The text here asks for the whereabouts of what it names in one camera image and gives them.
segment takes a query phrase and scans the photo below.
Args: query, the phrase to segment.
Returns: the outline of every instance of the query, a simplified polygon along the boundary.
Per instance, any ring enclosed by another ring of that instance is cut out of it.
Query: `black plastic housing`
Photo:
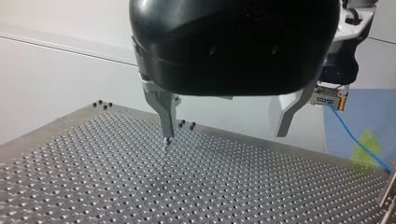
[[[338,0],[131,0],[142,75],[189,95],[279,95],[322,66]]]

